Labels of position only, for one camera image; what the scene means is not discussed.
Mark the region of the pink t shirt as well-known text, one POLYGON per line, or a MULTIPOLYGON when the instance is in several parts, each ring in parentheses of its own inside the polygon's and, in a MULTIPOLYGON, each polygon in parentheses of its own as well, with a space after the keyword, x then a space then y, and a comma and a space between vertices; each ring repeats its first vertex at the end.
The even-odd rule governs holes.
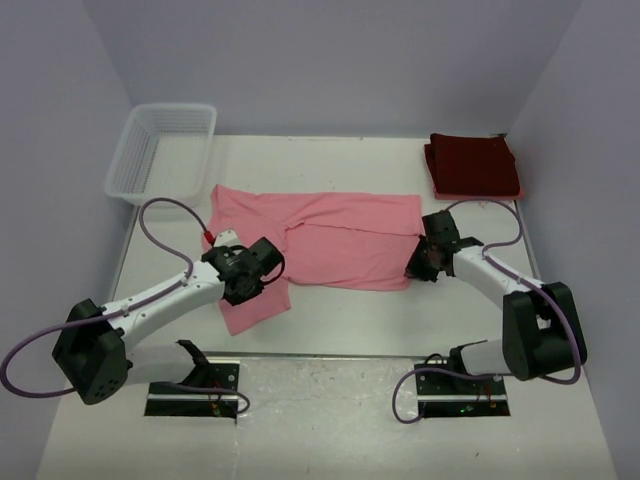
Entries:
POLYGON ((267 238, 284 256, 281 278, 257 298, 219 308, 231 335, 286 312, 290 284, 400 291, 424 233, 418 195, 253 194, 216 186, 209 230, 234 231, 245 246, 267 238))

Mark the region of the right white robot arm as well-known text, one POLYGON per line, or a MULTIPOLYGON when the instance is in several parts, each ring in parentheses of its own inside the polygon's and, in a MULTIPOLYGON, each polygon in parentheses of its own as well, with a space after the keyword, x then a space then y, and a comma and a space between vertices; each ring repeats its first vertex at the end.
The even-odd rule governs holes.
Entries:
POLYGON ((450 350, 446 380, 467 393, 482 378, 542 378, 572 384, 581 375, 587 348, 570 288, 520 273, 491 254, 505 244, 462 237, 451 212, 422 218, 420 236, 405 270, 407 277, 435 282, 441 274, 474 287, 501 312, 501 337, 450 350))

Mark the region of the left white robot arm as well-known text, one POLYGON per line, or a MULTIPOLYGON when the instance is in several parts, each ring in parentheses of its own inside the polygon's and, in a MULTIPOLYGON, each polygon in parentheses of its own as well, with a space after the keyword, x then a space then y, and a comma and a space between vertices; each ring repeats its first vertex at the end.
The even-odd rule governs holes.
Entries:
POLYGON ((96 405, 135 383, 172 383, 187 393, 208 379, 207 360, 190 341, 168 349, 142 349, 152 333, 187 313, 224 300, 241 305, 284 272, 283 254, 266 238, 250 247, 211 248, 187 270, 128 299, 102 307, 76 304, 52 357, 86 405, 96 405))

